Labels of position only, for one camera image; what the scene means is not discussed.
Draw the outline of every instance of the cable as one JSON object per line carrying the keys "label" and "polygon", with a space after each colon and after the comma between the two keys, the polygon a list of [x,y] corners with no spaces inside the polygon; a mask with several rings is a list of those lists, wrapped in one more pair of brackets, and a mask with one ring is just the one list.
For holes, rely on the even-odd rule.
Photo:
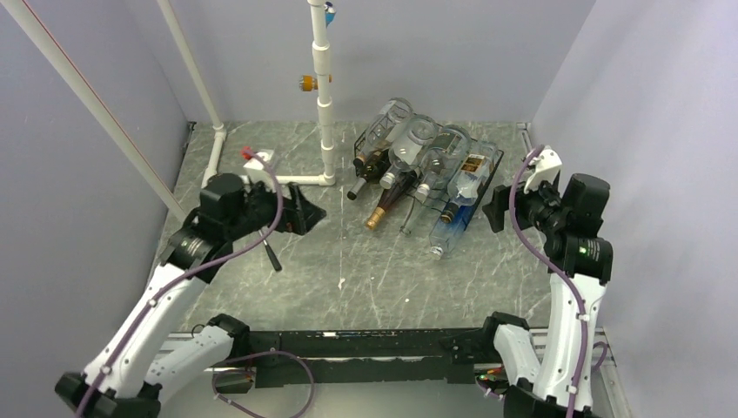
{"label": "cable", "polygon": [[594,363],[594,366],[592,366],[592,371],[600,370],[600,366],[602,366],[602,363],[605,362],[605,359],[607,358],[607,352],[609,351],[610,346],[605,341],[600,341],[594,343],[594,348],[602,347],[602,354],[600,354],[600,358],[597,360],[596,363]]}
{"label": "cable", "polygon": [[410,204],[410,208],[407,209],[407,215],[405,215],[405,222],[402,223],[402,225],[399,227],[399,231],[401,233],[404,233],[405,235],[410,235],[410,231],[407,230],[407,222],[410,220],[410,217],[413,215],[413,210],[415,209],[415,197],[413,196],[413,202]]}
{"label": "cable", "polygon": [[195,326],[192,327],[192,329],[190,330],[190,335],[192,336],[192,338],[195,338],[195,328],[197,328],[197,327],[205,328],[205,325],[203,325],[203,324],[195,324]]}
{"label": "cable", "polygon": [[[292,353],[287,353],[286,351],[279,351],[279,350],[275,350],[275,351],[264,351],[263,353],[249,354],[249,355],[245,355],[243,357],[238,357],[238,358],[235,358],[235,359],[230,359],[230,360],[226,361],[225,364],[235,363],[235,362],[238,362],[238,361],[253,360],[253,359],[257,359],[258,357],[264,357],[264,356],[267,356],[267,355],[283,355],[285,357],[289,357],[289,358],[295,360],[297,363],[299,363],[299,365],[302,366],[302,368],[307,373],[307,379],[310,381],[310,394],[307,395],[307,402],[305,403],[305,405],[295,415],[292,415],[290,417],[290,418],[299,418],[312,405],[312,400],[315,398],[315,377],[312,375],[312,372],[310,371],[310,368],[307,366],[307,364],[302,359],[300,359],[297,355],[292,354]],[[216,399],[220,399],[221,401],[227,403],[228,405],[231,405],[235,409],[238,409],[239,411],[243,412],[244,414],[248,414],[248,415],[250,415],[250,416],[252,416],[254,418],[265,418],[264,416],[259,415],[259,414],[255,413],[255,412],[252,412],[250,409],[247,409],[246,407],[244,407],[240,403],[234,402],[231,399],[226,398],[225,396],[223,396],[222,394],[219,393],[218,389],[216,388],[216,382],[218,381],[218,377],[221,376],[221,375],[223,375],[223,374],[228,374],[228,371],[220,372],[220,373],[214,374],[212,376],[212,392],[215,394]]]}
{"label": "cable", "polygon": [[[581,298],[581,295],[579,293],[579,290],[577,290],[576,286],[572,282],[571,279],[568,278],[567,274],[564,273],[563,270],[561,270],[558,266],[556,266],[554,263],[551,262],[546,256],[544,256],[538,249],[533,246],[533,244],[528,241],[525,235],[523,235],[522,230],[520,230],[520,225],[518,224],[518,220],[515,217],[515,194],[517,192],[517,185],[520,182],[520,179],[523,177],[523,172],[528,168],[531,161],[533,161],[534,158],[538,157],[541,152],[543,152],[544,146],[538,145],[536,146],[526,157],[525,161],[523,161],[523,165],[520,167],[518,172],[515,173],[515,177],[513,178],[513,186],[511,187],[510,191],[510,200],[508,202],[510,207],[510,220],[513,223],[513,229],[515,231],[515,234],[518,235],[518,238],[520,239],[520,242],[522,242],[523,246],[528,249],[538,260],[543,262],[548,268],[551,269],[554,273],[558,274],[562,280],[564,280],[564,283],[567,284],[569,287],[569,290],[572,292],[572,295],[574,296],[574,299],[577,303],[577,309],[579,311],[579,315],[585,314],[585,308],[584,308],[584,300]],[[588,338],[588,330],[587,330],[587,323],[584,320],[580,320],[581,325],[581,341],[580,341],[580,349],[579,349],[579,358],[577,358],[576,368],[574,369],[574,376],[572,376],[572,385],[577,388],[579,386],[579,381],[581,378],[581,372],[584,368],[584,362],[587,357],[587,338]],[[569,403],[567,406],[567,415],[566,418],[572,418],[574,416],[574,404],[576,401],[576,394],[570,394],[569,395]]]}
{"label": "cable", "polygon": [[[277,181],[277,175],[274,173],[274,170],[259,155],[257,155],[256,152],[251,152],[251,151],[247,151],[247,152],[251,154],[252,158],[255,158],[259,163],[261,163],[261,165],[264,166],[264,170],[267,172],[267,174],[269,174],[270,177],[272,177],[272,181],[274,181],[274,184],[278,185],[279,182]],[[274,187],[274,192],[277,194],[277,213],[274,215],[274,221],[272,221],[272,224],[269,225],[269,228],[267,228],[266,231],[264,231],[264,236],[256,238],[252,243],[248,244],[244,248],[234,253],[225,255],[219,259],[208,261],[207,263],[204,263],[201,266],[195,267],[191,270],[188,270],[182,273],[182,275],[170,281],[169,283],[164,285],[161,289],[159,289],[159,291],[156,292],[151,297],[151,300],[158,302],[167,292],[172,290],[174,286],[178,285],[182,281],[187,280],[190,277],[194,276],[195,274],[200,273],[203,270],[207,270],[210,267],[218,266],[220,264],[225,263],[228,260],[235,259],[239,255],[248,253],[249,251],[254,249],[256,246],[261,244],[262,241],[264,241],[269,235],[271,235],[274,232],[275,229],[277,229],[279,220],[282,218],[282,210],[285,207],[284,201],[282,199],[281,187]],[[131,338],[133,337],[133,334],[136,333],[136,331],[138,330],[138,327],[140,327],[141,322],[144,321],[144,318],[149,313],[149,311],[151,311],[151,305],[147,303],[144,305],[144,308],[141,309],[141,312],[139,312],[136,318],[133,320],[133,322],[131,323],[131,326],[128,327],[128,330],[125,331],[120,342],[115,346],[115,348],[111,350],[111,356],[108,357],[108,360],[100,368],[99,373],[97,373],[97,377],[95,377],[95,379],[92,381],[92,384],[90,384],[90,387],[87,388],[87,391],[84,393],[82,400],[79,402],[77,411],[75,411],[75,417],[82,418],[82,416],[84,415],[84,410],[87,408],[87,404],[90,402],[90,398],[97,391],[97,389],[100,387],[100,384],[102,384],[103,380],[105,379],[106,373],[104,371],[110,372],[118,356],[120,356],[120,354],[123,352],[125,345],[128,344],[128,341],[131,340]]]}

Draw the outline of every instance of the glass bottle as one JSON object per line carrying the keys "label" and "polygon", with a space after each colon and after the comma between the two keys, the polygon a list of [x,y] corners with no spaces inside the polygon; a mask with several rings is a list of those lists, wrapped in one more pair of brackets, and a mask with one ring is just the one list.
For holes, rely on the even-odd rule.
{"label": "glass bottle", "polygon": [[374,208],[372,216],[366,220],[364,224],[367,228],[374,230],[377,224],[385,217],[387,211],[401,198],[405,193],[413,187],[413,184],[418,179],[418,173],[415,171],[402,172],[398,175],[395,184],[387,190],[382,192],[379,197],[377,207]]}
{"label": "glass bottle", "polygon": [[393,131],[396,131],[393,128],[407,121],[412,115],[413,107],[410,102],[403,98],[391,98],[374,117],[369,127],[364,130],[364,144],[353,160],[356,169],[361,169],[374,150],[389,148],[392,140],[396,138],[396,135],[390,136]]}
{"label": "glass bottle", "polygon": [[448,255],[456,247],[459,238],[466,231],[469,222],[474,215],[474,206],[462,206],[457,211],[451,222],[445,222],[442,215],[436,221],[428,240],[431,243],[431,254],[440,259]]}
{"label": "glass bottle", "polygon": [[428,146],[420,171],[423,179],[415,189],[415,198],[425,203],[431,191],[443,194],[448,181],[459,169],[464,157],[469,153],[472,138],[461,126],[446,125],[440,129],[436,139]]}
{"label": "glass bottle", "polygon": [[448,205],[440,215],[441,221],[450,223],[462,206],[470,206],[477,201],[479,190],[484,187],[492,172],[495,153],[497,146],[494,144],[484,142],[474,144],[472,152],[466,156],[448,183]]}
{"label": "glass bottle", "polygon": [[372,152],[366,160],[366,164],[359,170],[359,178],[356,179],[356,183],[353,184],[346,197],[349,200],[355,200],[366,183],[379,181],[388,168],[390,168],[389,150],[375,150]]}
{"label": "glass bottle", "polygon": [[410,172],[418,168],[423,158],[424,147],[429,145],[439,133],[436,122],[426,115],[411,117],[405,130],[392,142],[390,161],[392,166],[387,170],[379,184],[389,189],[401,172]]}

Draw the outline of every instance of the gray marble surface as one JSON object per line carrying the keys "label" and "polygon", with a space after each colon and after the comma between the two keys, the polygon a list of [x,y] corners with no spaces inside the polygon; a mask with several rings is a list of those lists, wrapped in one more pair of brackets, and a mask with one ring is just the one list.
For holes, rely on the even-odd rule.
{"label": "gray marble surface", "polygon": [[[507,153],[493,186],[509,183],[525,155],[515,125],[456,123]],[[313,122],[227,127],[220,172],[241,173],[240,150],[245,145],[275,149],[279,174],[322,172],[319,129]],[[370,185],[355,201],[345,195],[355,180],[352,145],[365,127],[366,123],[336,123],[337,184],[303,187],[312,203],[327,210],[327,218],[304,237],[275,233],[269,238],[284,270],[273,272],[261,247],[229,261],[183,318],[180,330],[190,330],[219,313],[233,315],[252,329],[476,327],[495,310],[523,316],[535,327],[547,325],[550,295],[545,267],[518,241],[509,222],[503,233],[493,234],[478,211],[456,249],[443,260],[434,260],[428,252],[427,235],[436,212],[423,212],[411,237],[398,233],[410,199],[400,201],[376,231],[364,227],[381,189]],[[212,129],[199,124],[174,190],[187,211],[198,203],[211,144]],[[168,217],[160,249],[178,227]],[[541,244],[536,232],[527,234],[534,244]]]}

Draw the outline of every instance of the white wall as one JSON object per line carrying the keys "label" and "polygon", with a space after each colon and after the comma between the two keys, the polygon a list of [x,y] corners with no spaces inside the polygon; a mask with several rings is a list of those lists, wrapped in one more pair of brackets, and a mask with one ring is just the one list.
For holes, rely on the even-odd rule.
{"label": "white wall", "polygon": [[[185,116],[131,13],[29,3],[173,185]],[[2,6],[0,179],[0,416],[72,416],[54,385],[138,300],[165,207]]]}
{"label": "white wall", "polygon": [[599,0],[534,139],[612,185],[601,323],[637,417],[735,416],[738,3]]}
{"label": "white wall", "polygon": [[[156,2],[126,0],[190,120],[209,121]],[[223,120],[313,120],[306,0],[171,0]],[[338,0],[335,116],[392,96],[439,119],[530,120],[594,0]]]}

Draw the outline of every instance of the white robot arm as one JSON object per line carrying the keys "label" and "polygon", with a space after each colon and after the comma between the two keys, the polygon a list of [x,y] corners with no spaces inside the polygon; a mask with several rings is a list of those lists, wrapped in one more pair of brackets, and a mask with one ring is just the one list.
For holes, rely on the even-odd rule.
{"label": "white robot arm", "polygon": [[[561,160],[550,147],[533,150],[513,185],[495,188],[492,202],[483,208],[495,233],[504,228],[504,212],[509,209],[523,244],[553,272],[548,342],[541,364],[527,323],[497,315],[494,348],[512,385],[505,399],[508,418],[593,416],[588,336],[594,335],[612,268],[613,248],[597,237],[610,186],[596,177],[574,174],[560,196],[560,168]],[[526,169],[533,173],[520,181]],[[530,226],[546,235],[545,256],[521,233]]]}
{"label": "white robot arm", "polygon": [[279,196],[263,182],[246,192],[236,174],[211,178],[200,192],[199,207],[170,237],[162,264],[112,340],[81,374],[67,373],[58,381],[57,394],[78,417],[155,417],[161,405],[197,374],[251,352],[248,326],[218,315],[197,337],[155,360],[222,263],[249,249],[234,253],[234,240],[270,222],[275,231],[304,235],[325,217],[297,185],[288,186],[291,199],[282,199],[281,217],[275,221]]}

